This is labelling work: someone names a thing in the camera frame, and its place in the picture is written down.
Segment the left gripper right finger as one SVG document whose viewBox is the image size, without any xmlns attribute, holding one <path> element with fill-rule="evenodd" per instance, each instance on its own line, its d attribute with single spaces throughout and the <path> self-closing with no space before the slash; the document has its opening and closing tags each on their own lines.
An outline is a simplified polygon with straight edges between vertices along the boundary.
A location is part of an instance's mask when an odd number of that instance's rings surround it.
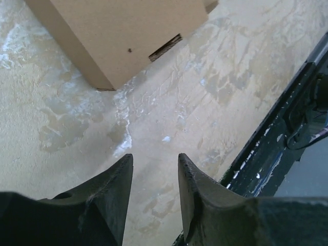
<svg viewBox="0 0 328 246">
<path fill-rule="evenodd" d="M 327 198 L 242 197 L 178 156 L 188 245 L 327 245 Z"/>
</svg>

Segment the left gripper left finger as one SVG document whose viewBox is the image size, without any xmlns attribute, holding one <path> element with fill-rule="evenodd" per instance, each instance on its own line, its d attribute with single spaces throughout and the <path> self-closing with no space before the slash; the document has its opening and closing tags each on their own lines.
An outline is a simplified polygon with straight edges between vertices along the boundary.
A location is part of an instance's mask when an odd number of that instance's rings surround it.
<svg viewBox="0 0 328 246">
<path fill-rule="evenodd" d="M 1 245 L 122 245 L 133 156 L 52 199 L 1 192 Z"/>
</svg>

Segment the cardboard box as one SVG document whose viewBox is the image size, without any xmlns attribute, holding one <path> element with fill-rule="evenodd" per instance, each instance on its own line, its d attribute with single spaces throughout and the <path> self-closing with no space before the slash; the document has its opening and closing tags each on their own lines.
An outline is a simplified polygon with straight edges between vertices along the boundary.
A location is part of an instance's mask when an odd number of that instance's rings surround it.
<svg viewBox="0 0 328 246">
<path fill-rule="evenodd" d="M 115 91 L 208 20 L 217 1 L 27 1 L 99 90 Z"/>
</svg>

